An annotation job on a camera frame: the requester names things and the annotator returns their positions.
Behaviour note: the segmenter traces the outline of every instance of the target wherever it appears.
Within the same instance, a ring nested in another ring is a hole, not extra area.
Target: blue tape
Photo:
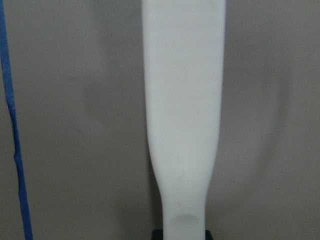
[[[30,212],[27,198],[27,189],[25,182],[24,166],[22,162],[21,147],[18,132],[18,123],[15,106],[14,88],[12,84],[9,49],[6,32],[6,22],[3,1],[0,0],[0,55],[2,67],[2,80],[4,84],[5,100],[8,105],[9,114],[12,123],[14,138],[14,161],[18,175],[19,201],[22,216],[24,239],[33,240]]]

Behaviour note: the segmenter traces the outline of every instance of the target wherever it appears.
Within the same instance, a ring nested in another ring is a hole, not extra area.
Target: gray backdrop
[[[5,0],[35,240],[147,240],[141,1]],[[320,239],[320,2],[229,0],[215,240]],[[0,85],[0,240],[22,240]]]

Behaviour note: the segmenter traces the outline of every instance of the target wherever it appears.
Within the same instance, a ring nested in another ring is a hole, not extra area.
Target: white plastic object
[[[220,126],[225,0],[142,0],[147,135],[164,240],[205,240]]]

